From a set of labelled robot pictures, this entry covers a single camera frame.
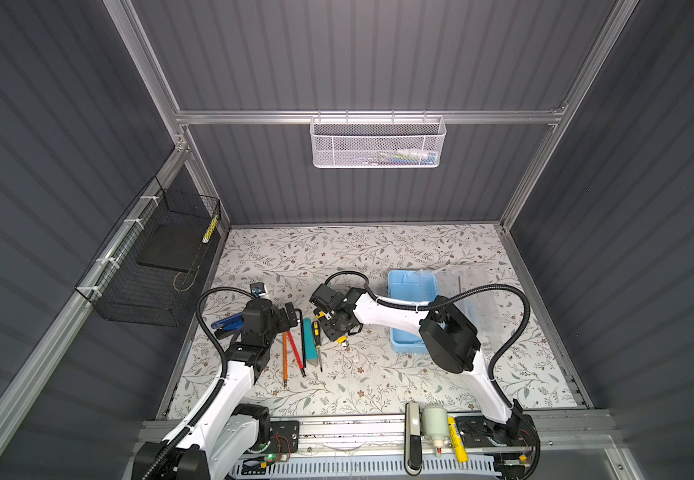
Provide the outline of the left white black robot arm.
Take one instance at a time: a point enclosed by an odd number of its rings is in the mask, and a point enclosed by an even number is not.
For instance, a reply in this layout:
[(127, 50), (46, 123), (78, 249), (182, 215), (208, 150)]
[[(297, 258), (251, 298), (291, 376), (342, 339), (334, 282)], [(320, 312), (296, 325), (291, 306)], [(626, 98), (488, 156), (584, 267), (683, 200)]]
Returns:
[(269, 441), (269, 410), (244, 404), (271, 356), (275, 339), (299, 324), (290, 302), (247, 302), (239, 339), (220, 354), (222, 367), (191, 413), (134, 456), (133, 479), (223, 479), (249, 449)]

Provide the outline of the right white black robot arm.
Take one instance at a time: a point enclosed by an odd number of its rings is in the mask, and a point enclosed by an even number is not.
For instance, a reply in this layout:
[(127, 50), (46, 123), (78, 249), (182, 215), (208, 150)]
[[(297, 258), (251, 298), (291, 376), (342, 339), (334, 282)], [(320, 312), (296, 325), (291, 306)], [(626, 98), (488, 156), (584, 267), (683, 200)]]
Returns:
[[(523, 316), (516, 331), (487, 361), (476, 326), (456, 303), (489, 291), (516, 295), (522, 302)], [(521, 425), (528, 421), (519, 402), (508, 398), (494, 373), (498, 360), (516, 343), (530, 321), (529, 299), (518, 288), (489, 284), (452, 298), (437, 296), (431, 302), (409, 302), (377, 296), (368, 287), (340, 292), (323, 283), (311, 294), (310, 303), (316, 314), (324, 316), (321, 326), (331, 341), (362, 325), (388, 327), (421, 338), (438, 367), (462, 376), (495, 441), (507, 444), (515, 440)]]

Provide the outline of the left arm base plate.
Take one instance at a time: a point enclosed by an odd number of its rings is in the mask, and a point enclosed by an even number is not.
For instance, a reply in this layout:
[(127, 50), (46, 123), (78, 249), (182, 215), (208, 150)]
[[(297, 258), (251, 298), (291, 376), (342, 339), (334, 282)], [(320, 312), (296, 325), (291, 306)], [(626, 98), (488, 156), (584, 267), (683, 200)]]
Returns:
[(301, 422), (298, 420), (272, 420), (261, 422), (257, 439), (243, 455), (263, 456), (293, 454), (299, 450)]

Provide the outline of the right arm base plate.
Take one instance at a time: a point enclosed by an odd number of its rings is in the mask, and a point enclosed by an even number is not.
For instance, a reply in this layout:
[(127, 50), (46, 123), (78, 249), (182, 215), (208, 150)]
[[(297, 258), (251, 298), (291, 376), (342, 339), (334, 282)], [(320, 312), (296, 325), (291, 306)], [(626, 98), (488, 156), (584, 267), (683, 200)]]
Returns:
[(454, 418), (465, 447), (527, 447), (540, 444), (533, 419), (529, 415), (513, 414), (506, 424), (484, 416), (464, 415)]

